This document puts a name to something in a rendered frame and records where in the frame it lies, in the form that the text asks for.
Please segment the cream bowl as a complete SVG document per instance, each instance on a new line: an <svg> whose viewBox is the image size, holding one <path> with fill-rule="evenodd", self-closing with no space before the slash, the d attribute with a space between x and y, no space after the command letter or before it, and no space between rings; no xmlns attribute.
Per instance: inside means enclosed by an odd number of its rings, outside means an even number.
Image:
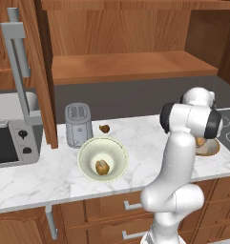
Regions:
<svg viewBox="0 0 230 244"><path fill-rule="evenodd" d="M95 169L98 160L105 160L110 170L99 175ZM86 141L77 154L77 165L82 173L96 182L111 182L128 168L129 156L125 147L110 137L95 137Z"/></svg>

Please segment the tan brown bowl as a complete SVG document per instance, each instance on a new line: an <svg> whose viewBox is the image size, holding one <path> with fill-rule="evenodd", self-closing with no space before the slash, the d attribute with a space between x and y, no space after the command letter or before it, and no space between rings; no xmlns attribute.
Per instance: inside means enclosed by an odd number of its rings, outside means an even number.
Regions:
<svg viewBox="0 0 230 244"><path fill-rule="evenodd" d="M217 154L219 151L220 143L216 138L205 139L205 143L201 147L198 147L196 143L196 155L211 156Z"/></svg>

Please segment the grey toaster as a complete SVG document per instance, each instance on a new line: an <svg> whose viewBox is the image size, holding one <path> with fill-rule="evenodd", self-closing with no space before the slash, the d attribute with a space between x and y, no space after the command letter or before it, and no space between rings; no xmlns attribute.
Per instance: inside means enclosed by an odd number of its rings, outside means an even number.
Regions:
<svg viewBox="0 0 230 244"><path fill-rule="evenodd" d="M65 108L66 136L70 147L78 149L94 137L91 111L85 103L72 103Z"/></svg>

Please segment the wooden cupboard shelf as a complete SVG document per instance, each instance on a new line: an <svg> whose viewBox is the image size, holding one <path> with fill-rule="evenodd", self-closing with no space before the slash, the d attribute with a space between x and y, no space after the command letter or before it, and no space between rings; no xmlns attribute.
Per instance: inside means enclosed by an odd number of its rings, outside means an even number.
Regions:
<svg viewBox="0 0 230 244"><path fill-rule="evenodd" d="M186 51L55 56L55 85L215 75L218 69Z"/></svg>

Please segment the open wooden cupboard door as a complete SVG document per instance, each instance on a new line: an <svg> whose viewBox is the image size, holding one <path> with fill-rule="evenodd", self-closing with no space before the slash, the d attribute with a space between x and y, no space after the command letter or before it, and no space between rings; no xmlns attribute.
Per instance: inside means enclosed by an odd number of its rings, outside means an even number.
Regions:
<svg viewBox="0 0 230 244"><path fill-rule="evenodd" d="M43 10L42 0L34 0L34 6L43 59L43 82L41 88L42 102L40 108L43 115L46 141L52 149L57 149L58 139L55 112L55 96L52 78L53 54L48 15L47 12Z"/></svg>

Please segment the wooden drawer front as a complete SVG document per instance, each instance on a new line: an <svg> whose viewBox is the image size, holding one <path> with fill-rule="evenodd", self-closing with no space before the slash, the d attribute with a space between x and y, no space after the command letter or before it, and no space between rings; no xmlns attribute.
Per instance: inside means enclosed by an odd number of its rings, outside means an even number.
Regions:
<svg viewBox="0 0 230 244"><path fill-rule="evenodd" d="M152 223L153 218L149 217L99 224L88 230L88 244L139 244L141 237L124 239L122 232L144 233L150 229Z"/></svg>
<svg viewBox="0 0 230 244"><path fill-rule="evenodd" d="M127 201L129 205L138 204L140 202L140 192L122 193L85 200L83 203L85 220L87 222L92 222L146 214L146 211L141 207L138 209L126 210L124 205L125 201Z"/></svg>

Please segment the black hob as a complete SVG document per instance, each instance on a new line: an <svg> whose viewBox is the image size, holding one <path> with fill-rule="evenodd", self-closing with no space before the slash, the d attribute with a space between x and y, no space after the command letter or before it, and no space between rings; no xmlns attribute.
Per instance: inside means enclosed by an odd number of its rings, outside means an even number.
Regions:
<svg viewBox="0 0 230 244"><path fill-rule="evenodd" d="M230 152L230 108L218 109L222 116L223 127L219 137L219 141Z"/></svg>

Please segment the closed wooden upper cupboard door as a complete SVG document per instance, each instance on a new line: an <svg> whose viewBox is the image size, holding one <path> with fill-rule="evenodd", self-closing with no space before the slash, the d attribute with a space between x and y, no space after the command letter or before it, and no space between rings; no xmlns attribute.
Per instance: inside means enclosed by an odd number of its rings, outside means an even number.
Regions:
<svg viewBox="0 0 230 244"><path fill-rule="evenodd" d="M19 19L25 29L30 20L35 20L34 0L0 0L0 24L9 22L8 8L19 9ZM15 85L5 46L4 36L0 26L0 90L14 90Z"/></svg>

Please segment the wooden lower cupboard door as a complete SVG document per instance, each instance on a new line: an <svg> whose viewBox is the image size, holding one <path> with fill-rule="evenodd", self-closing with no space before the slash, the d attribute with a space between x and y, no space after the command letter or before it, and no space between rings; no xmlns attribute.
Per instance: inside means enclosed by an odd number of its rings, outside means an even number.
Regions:
<svg viewBox="0 0 230 244"><path fill-rule="evenodd" d="M52 244L45 209L0 213L0 244Z"/></svg>

